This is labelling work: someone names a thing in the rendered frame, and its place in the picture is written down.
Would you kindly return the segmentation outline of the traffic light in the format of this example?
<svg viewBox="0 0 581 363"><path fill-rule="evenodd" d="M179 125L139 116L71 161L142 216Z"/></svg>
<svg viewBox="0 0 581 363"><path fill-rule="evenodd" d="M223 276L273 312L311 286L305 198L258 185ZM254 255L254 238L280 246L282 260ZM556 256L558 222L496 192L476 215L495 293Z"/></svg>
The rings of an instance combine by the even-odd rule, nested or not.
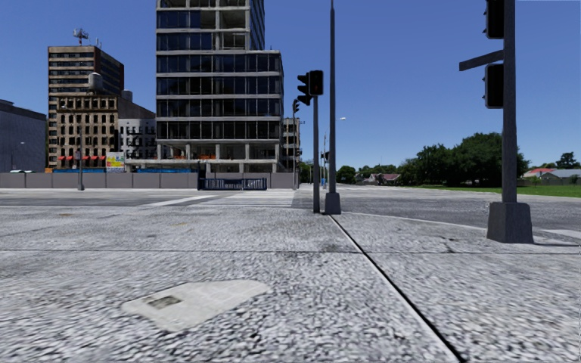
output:
<svg viewBox="0 0 581 363"><path fill-rule="evenodd" d="M294 124L294 145L293 145L293 190L297 189L297 151L300 146L299 140L299 123L297 122L296 113L299 111L299 101L297 98L293 100L293 124Z"/></svg>
<svg viewBox="0 0 581 363"><path fill-rule="evenodd" d="M485 105L503 110L502 200L489 205L486 237L507 244L531 244L530 207L517 201L515 4L516 0L486 0L483 32L488 39L501 39L503 49L464 60L458 68L484 66Z"/></svg>
<svg viewBox="0 0 581 363"><path fill-rule="evenodd" d="M313 212L320 213L320 166L318 153L318 97L323 95L324 76L322 70L311 70L297 79L302 82L297 89L301 92L298 101L306 106L313 102Z"/></svg>

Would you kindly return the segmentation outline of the pale concrete building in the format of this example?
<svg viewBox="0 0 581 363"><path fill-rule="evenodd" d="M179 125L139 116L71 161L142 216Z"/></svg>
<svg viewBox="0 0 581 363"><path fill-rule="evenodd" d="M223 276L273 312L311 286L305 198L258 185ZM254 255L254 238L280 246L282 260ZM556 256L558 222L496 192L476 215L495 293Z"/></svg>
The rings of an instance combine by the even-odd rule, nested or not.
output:
<svg viewBox="0 0 581 363"><path fill-rule="evenodd" d="M297 117L297 122L299 123L299 133L300 133L300 118ZM293 118L288 117L283 119L282 124L282 151L281 151L281 162L287 171L293 170L293 145L294 145L294 124ZM299 163L302 150L301 146L298 147L297 151L297 163Z"/></svg>

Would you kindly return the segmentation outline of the grey street lamp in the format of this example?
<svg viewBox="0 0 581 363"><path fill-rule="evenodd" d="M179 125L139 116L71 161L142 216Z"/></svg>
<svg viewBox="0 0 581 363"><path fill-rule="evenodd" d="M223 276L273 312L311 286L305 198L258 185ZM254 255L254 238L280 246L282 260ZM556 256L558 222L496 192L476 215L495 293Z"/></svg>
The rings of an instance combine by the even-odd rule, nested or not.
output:
<svg viewBox="0 0 581 363"><path fill-rule="evenodd" d="M324 172L323 172L323 179L324 179L323 188L325 190L327 190L328 187L329 187L329 157L330 157L330 151L329 151L329 130L330 130L330 127L328 126L326 128L326 130L325 130L325 133L324 133L323 150L321 152L321 159L322 159L323 167L324 167Z"/></svg>
<svg viewBox="0 0 581 363"><path fill-rule="evenodd" d="M73 116L74 120L76 120L76 111L74 109L70 109L68 106L63 105L61 106L61 110L64 113L69 113L70 115ZM77 122L77 129L78 129L78 135L79 135L79 146L78 146L78 150L75 152L75 160L78 163L78 186L77 186L77 190L78 191L84 191L85 187L83 184L83 161L82 161L82 157L83 157L83 124L82 124L82 120L80 120L79 122Z"/></svg>

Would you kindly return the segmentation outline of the trees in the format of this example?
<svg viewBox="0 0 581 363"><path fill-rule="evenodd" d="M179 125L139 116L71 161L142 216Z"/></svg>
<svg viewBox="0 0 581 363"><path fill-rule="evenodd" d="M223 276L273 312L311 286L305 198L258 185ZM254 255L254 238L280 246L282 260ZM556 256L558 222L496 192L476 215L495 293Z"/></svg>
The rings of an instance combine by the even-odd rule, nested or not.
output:
<svg viewBox="0 0 581 363"><path fill-rule="evenodd" d="M459 187L465 182L498 188L502 185L502 135L475 133L451 148L423 147L398 168L403 185Z"/></svg>
<svg viewBox="0 0 581 363"><path fill-rule="evenodd" d="M396 174L397 167L390 165L363 166L355 170L351 166L341 166L336 172L337 182L354 185L356 182L362 182L365 178L370 178L372 174Z"/></svg>

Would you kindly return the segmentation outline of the grey pole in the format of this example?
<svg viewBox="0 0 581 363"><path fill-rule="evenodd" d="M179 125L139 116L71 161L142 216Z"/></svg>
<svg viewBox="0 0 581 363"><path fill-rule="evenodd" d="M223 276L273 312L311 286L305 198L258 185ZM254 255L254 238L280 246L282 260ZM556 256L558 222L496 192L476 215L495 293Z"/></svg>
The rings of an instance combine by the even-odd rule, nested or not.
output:
<svg viewBox="0 0 581 363"><path fill-rule="evenodd" d="M325 197L325 213L328 215L340 215L341 214L341 204L340 195L337 192L337 179L336 179L336 82L335 82L335 10L334 10L334 0L331 1L330 7L330 69L329 69L329 180L328 180L328 192Z"/></svg>

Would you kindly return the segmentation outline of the dark roof house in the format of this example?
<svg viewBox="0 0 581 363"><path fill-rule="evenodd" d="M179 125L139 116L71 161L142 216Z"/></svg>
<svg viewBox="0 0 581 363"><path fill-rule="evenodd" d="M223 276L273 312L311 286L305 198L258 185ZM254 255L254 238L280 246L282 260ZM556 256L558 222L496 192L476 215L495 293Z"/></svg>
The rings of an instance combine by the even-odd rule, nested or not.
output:
<svg viewBox="0 0 581 363"><path fill-rule="evenodd" d="M370 174L362 182L364 185L396 185L400 180L400 176L400 174Z"/></svg>

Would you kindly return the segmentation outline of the glass tower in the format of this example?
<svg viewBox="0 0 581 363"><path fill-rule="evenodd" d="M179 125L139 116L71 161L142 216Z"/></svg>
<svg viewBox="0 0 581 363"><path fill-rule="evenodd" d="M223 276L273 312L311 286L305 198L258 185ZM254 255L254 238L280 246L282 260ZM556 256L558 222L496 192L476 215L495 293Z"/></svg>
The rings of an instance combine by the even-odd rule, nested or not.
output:
<svg viewBox="0 0 581 363"><path fill-rule="evenodd" d="M284 171L284 71L264 4L157 0L157 152L130 169Z"/></svg>

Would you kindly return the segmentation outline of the flat newspaper sheet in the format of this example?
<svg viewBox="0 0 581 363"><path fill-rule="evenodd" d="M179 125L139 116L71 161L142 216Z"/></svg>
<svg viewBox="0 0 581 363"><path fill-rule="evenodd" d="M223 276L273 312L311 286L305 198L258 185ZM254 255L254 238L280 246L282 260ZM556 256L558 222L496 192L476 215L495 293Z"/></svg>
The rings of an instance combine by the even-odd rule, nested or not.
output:
<svg viewBox="0 0 581 363"><path fill-rule="evenodd" d="M268 284L248 279L186 283L125 302L121 309L151 320L160 329L177 332L271 291Z"/></svg>

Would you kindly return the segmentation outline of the white building with fire stairs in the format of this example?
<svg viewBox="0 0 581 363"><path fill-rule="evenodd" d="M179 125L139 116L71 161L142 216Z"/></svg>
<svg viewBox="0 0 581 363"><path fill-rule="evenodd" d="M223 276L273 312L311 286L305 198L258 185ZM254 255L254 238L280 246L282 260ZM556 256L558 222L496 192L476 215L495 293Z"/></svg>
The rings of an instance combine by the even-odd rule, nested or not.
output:
<svg viewBox="0 0 581 363"><path fill-rule="evenodd" d="M156 135L155 118L119 119L120 150L126 159L155 159Z"/></svg>

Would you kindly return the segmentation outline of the colourful poster board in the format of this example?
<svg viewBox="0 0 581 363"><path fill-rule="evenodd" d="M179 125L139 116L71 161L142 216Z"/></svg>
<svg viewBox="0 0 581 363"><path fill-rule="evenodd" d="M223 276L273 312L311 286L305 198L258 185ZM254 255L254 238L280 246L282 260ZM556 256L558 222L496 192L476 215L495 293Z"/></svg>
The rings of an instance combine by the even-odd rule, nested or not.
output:
<svg viewBox="0 0 581 363"><path fill-rule="evenodd" d="M106 173L124 173L126 171L123 152L107 152L105 161Z"/></svg>

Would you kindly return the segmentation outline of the brown brick building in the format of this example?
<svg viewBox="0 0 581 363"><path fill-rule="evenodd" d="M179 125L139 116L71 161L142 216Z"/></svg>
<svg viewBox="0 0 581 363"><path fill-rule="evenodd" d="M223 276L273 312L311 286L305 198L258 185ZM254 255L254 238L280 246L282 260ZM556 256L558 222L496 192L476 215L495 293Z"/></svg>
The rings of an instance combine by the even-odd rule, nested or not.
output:
<svg viewBox="0 0 581 363"><path fill-rule="evenodd" d="M132 92L123 89L115 95L105 91L101 74L90 72L74 87L52 88L56 95L49 101L48 168L78 168L75 152L79 146L77 122L83 124L83 168L104 168L107 152L120 150L119 119L153 119L155 114L132 100ZM66 105L76 111L76 120L64 113Z"/></svg>

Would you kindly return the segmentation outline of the tan concrete building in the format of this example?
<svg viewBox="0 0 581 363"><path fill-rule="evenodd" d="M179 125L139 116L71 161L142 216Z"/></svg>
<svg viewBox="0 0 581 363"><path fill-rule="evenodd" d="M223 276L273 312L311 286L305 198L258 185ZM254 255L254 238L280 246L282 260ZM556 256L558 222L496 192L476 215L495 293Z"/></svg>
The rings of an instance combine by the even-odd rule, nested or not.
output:
<svg viewBox="0 0 581 363"><path fill-rule="evenodd" d="M118 95L123 90L124 65L99 46L48 47L48 118L50 97L57 94L52 88L80 85L90 72L101 74L106 92Z"/></svg>

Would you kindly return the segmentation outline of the red roof house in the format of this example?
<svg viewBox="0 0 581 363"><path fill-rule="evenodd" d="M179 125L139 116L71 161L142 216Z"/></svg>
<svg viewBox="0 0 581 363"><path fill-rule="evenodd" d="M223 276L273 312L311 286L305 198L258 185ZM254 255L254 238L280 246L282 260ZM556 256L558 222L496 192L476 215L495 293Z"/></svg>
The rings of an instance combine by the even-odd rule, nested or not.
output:
<svg viewBox="0 0 581 363"><path fill-rule="evenodd" d="M581 169L548 169L537 168L525 172L523 178L538 177L541 179L569 180L572 175L578 175L581 178Z"/></svg>

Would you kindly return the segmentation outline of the dark building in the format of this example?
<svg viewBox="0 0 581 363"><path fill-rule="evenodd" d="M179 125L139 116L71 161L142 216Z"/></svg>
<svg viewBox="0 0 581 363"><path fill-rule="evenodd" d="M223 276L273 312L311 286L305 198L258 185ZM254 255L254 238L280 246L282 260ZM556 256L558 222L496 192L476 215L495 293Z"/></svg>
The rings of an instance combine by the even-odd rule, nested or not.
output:
<svg viewBox="0 0 581 363"><path fill-rule="evenodd" d="M0 173L45 170L47 119L0 99Z"/></svg>

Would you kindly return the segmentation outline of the tree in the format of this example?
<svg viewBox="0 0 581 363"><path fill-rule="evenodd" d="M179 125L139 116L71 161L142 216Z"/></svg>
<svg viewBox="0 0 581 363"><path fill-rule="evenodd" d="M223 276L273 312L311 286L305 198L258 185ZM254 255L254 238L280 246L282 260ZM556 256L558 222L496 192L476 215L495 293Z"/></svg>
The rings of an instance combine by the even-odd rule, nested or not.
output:
<svg viewBox="0 0 581 363"><path fill-rule="evenodd" d="M556 161L558 169L581 169L581 162L577 161L574 152L563 153Z"/></svg>

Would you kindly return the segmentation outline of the grey hoarding wall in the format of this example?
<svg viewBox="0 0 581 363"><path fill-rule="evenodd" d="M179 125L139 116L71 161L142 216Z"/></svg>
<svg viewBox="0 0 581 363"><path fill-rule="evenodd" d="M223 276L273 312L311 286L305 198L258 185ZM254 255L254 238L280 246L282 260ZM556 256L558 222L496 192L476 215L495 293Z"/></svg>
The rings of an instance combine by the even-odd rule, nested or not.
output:
<svg viewBox="0 0 581 363"><path fill-rule="evenodd" d="M267 189L292 188L291 173L211 173L207 177L190 173L83 173L86 189L199 189L201 178L266 178ZM0 173L2 188L77 188L78 173Z"/></svg>

